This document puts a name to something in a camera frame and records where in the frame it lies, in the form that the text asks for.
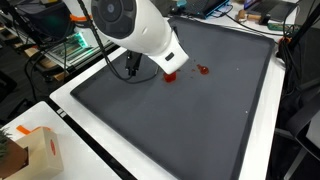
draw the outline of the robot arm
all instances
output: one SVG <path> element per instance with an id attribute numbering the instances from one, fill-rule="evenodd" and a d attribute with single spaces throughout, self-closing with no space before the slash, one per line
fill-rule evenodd
<path id="1" fill-rule="evenodd" d="M 91 10 L 93 21 L 108 39 L 149 56 L 167 74 L 189 59 L 150 0 L 92 0 Z"/>

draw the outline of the desk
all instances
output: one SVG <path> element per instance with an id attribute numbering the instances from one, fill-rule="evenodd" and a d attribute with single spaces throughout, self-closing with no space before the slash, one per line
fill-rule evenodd
<path id="1" fill-rule="evenodd" d="M 234 17 L 243 7 L 235 3 L 233 5 L 234 8 L 229 13 L 231 17 Z M 295 16 L 296 10 L 293 11 L 293 13 L 288 17 L 287 23 L 293 24 Z M 201 21 L 205 23 L 242 28 L 242 26 L 236 24 L 227 17 L 218 19 L 209 18 L 208 20 Z M 260 31 L 270 32 L 268 31 L 267 27 L 261 27 L 253 22 L 246 22 L 245 24 Z M 275 40 L 280 38 L 279 36 L 268 37 Z M 108 57 L 110 60 L 114 60 L 124 51 L 125 49 L 119 48 Z M 149 159 L 146 155 L 140 152 L 137 148 L 127 142 L 111 127 L 103 123 L 98 117 L 92 114 L 70 95 L 70 91 L 92 76 L 94 73 L 99 71 L 105 65 L 105 61 L 101 60 L 74 78 L 72 81 L 52 93 L 50 98 L 81 127 L 83 127 L 98 143 L 101 144 L 101 146 L 103 146 L 136 178 L 141 180 L 175 179 L 171 174 L 169 174 L 167 171 Z M 284 73 L 285 72 L 281 61 L 278 60 L 275 55 L 273 55 L 268 65 L 268 70 L 262 87 L 256 115 L 254 117 L 254 122 L 239 179 L 265 179 L 282 90 L 282 83 L 284 80 Z"/>
<path id="2" fill-rule="evenodd" d="M 64 171 L 53 180 L 121 179 L 45 102 L 36 104 L 4 126 L 13 140 L 24 136 L 15 129 L 18 125 L 30 130 L 47 126 L 57 134 Z"/>

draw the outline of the red object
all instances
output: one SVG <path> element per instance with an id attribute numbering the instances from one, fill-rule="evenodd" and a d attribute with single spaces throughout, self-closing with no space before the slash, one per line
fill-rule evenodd
<path id="1" fill-rule="evenodd" d="M 163 73 L 163 78 L 167 83 L 173 82 L 177 79 L 177 73 L 176 72 L 172 74 Z"/>
<path id="2" fill-rule="evenodd" d="M 207 68 L 206 66 L 201 66 L 200 64 L 198 64 L 197 67 L 200 70 L 201 74 L 208 74 L 209 73 L 209 68 Z"/>
<path id="3" fill-rule="evenodd" d="M 56 155 L 56 147 L 54 146 L 54 142 L 52 141 L 52 139 L 50 140 L 50 145 L 51 145 L 51 150 L 53 155 Z"/>

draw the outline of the gray work surface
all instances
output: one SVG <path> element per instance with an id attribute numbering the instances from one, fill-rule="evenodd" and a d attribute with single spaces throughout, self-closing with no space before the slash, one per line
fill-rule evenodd
<path id="1" fill-rule="evenodd" d="M 237 179 L 274 42 L 187 19 L 170 25 L 190 56 L 176 81 L 160 71 L 127 84 L 104 67 L 71 94 L 178 179 Z M 127 76 L 125 55 L 113 64 Z M 143 56 L 130 81 L 156 67 Z"/>

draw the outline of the computer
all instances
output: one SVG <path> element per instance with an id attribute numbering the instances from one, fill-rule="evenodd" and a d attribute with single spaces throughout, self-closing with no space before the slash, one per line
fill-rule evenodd
<path id="1" fill-rule="evenodd" d="M 271 20 L 282 22 L 298 5 L 281 0 L 245 0 L 244 10 L 250 14 L 270 14 Z"/>
<path id="2" fill-rule="evenodd" d="M 187 15 L 206 19 L 229 0 L 188 0 L 183 12 Z"/>

